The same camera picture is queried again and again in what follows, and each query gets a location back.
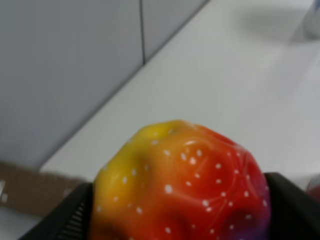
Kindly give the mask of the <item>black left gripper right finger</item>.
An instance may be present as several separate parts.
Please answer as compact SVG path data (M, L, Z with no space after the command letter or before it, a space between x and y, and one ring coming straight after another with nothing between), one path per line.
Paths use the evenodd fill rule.
M271 198L271 240L320 240L320 204L286 177L265 173Z

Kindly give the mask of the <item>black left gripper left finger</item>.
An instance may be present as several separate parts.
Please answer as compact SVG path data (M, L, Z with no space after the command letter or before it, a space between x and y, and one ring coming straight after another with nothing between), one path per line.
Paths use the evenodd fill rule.
M87 240L93 184L83 183L20 240Z

